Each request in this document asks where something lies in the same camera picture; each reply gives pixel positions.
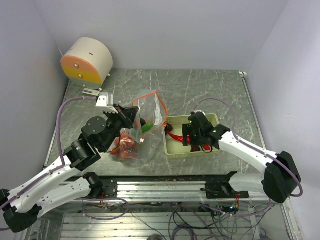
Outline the red chili pepper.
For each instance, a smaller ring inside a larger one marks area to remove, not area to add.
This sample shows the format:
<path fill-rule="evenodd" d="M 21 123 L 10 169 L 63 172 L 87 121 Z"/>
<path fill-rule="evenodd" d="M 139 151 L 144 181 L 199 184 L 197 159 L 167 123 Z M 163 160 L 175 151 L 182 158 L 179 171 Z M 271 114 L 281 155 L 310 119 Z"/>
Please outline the red chili pepper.
<path fill-rule="evenodd" d="M 175 141 L 183 142 L 183 137 L 182 136 L 175 135 L 175 134 L 173 134 L 171 132 L 167 133 L 167 135 L 169 135 Z"/>
<path fill-rule="evenodd" d="M 212 150 L 212 147 L 209 146 L 209 145 L 206 145 L 206 144 L 203 144 L 203 145 L 202 145 L 202 148 L 203 148 L 205 151 L 211 151 L 211 150 Z"/>

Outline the dark purple plum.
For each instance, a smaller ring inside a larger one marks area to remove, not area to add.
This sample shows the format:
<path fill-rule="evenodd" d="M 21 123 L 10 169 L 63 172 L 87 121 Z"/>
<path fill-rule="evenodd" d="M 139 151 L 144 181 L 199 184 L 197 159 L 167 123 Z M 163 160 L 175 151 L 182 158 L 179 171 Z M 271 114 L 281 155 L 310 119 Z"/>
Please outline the dark purple plum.
<path fill-rule="evenodd" d="M 199 152 L 200 150 L 200 147 L 195 145 L 192 145 L 190 149 L 191 152 Z"/>
<path fill-rule="evenodd" d="M 142 128 L 147 122 L 143 119 L 143 118 L 140 118 L 140 127 Z"/>
<path fill-rule="evenodd" d="M 171 124 L 167 124 L 166 126 L 165 126 L 165 133 L 167 134 L 167 133 L 171 133 L 172 132 L 172 130 L 173 130 L 173 126 L 171 125 Z"/>

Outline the dark purple plum top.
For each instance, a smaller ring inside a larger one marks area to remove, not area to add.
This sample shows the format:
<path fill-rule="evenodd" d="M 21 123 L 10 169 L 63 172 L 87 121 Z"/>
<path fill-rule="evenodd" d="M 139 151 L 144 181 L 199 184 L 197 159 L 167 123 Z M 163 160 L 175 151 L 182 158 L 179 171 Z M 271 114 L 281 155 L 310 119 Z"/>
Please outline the dark purple plum top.
<path fill-rule="evenodd" d="M 172 130 L 173 130 L 173 126 L 171 125 L 171 124 L 167 124 L 166 126 L 165 126 L 165 133 L 167 134 L 167 133 L 171 133 L 172 132 Z"/>

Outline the green chili pepper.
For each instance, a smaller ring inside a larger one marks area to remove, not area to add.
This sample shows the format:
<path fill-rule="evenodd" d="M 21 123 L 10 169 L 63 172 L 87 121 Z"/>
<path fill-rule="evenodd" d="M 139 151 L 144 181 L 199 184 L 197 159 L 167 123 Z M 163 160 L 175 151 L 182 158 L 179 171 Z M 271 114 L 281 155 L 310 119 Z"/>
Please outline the green chili pepper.
<path fill-rule="evenodd" d="M 145 134 L 148 131 L 150 131 L 154 127 L 154 123 L 152 121 L 147 122 L 142 128 L 141 128 L 141 133 Z"/>

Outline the clear zip bag orange zipper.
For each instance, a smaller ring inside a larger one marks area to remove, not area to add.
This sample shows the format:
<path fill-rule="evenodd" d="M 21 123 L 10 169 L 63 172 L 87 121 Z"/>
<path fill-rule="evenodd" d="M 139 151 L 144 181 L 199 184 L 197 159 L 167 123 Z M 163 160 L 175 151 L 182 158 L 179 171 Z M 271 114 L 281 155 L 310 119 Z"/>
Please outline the clear zip bag orange zipper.
<path fill-rule="evenodd" d="M 121 130 L 109 154 L 120 162 L 147 162 L 161 142 L 168 111 L 158 91 L 153 89 L 141 90 L 132 106 L 138 107 L 133 128 Z"/>

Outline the red cherry bunch with leaves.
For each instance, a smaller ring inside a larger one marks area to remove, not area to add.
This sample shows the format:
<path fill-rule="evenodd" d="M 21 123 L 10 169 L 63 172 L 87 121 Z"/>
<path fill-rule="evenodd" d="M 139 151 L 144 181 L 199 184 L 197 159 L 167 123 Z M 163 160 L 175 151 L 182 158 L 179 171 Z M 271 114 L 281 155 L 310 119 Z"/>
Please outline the red cherry bunch with leaves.
<path fill-rule="evenodd" d="M 138 145 L 126 132 L 121 132 L 113 142 L 113 148 L 109 152 L 119 160 L 136 159 L 138 157 Z"/>

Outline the dark purple plum bottom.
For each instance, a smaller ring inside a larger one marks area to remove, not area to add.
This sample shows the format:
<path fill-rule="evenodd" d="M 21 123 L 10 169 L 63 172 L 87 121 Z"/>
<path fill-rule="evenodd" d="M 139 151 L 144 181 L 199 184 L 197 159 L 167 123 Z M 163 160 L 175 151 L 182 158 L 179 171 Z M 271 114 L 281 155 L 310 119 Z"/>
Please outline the dark purple plum bottom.
<path fill-rule="evenodd" d="M 199 152 L 200 150 L 200 147 L 195 145 L 192 145 L 190 149 L 191 152 Z"/>

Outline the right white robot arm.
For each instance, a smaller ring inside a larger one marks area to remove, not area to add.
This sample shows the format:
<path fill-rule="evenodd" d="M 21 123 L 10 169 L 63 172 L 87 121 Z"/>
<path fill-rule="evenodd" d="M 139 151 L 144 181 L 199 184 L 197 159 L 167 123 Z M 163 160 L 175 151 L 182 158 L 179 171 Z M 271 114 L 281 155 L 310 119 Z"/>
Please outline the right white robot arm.
<path fill-rule="evenodd" d="M 290 153 L 263 149 L 224 125 L 213 126 L 201 111 L 192 112 L 188 123 L 182 125 L 182 144 L 230 153 L 258 170 L 258 174 L 230 172 L 220 185 L 220 192 L 226 198 L 240 192 L 255 192 L 282 204 L 301 187 L 302 180 Z"/>

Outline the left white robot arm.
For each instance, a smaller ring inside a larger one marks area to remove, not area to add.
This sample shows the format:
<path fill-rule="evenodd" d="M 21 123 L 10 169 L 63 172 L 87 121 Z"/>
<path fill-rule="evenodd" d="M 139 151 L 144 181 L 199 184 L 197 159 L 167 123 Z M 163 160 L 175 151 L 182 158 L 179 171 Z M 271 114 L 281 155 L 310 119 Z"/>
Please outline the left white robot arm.
<path fill-rule="evenodd" d="M 78 140 L 65 149 L 62 160 L 57 159 L 37 176 L 12 189 L 0 191 L 3 218 L 14 233 L 32 226 L 47 212 L 70 201 L 89 197 L 98 198 L 103 183 L 94 172 L 87 172 L 78 180 L 61 186 L 69 178 L 82 173 L 108 152 L 122 129 L 133 128 L 139 108 L 113 105 L 106 111 L 106 118 L 95 116 L 89 119 Z"/>

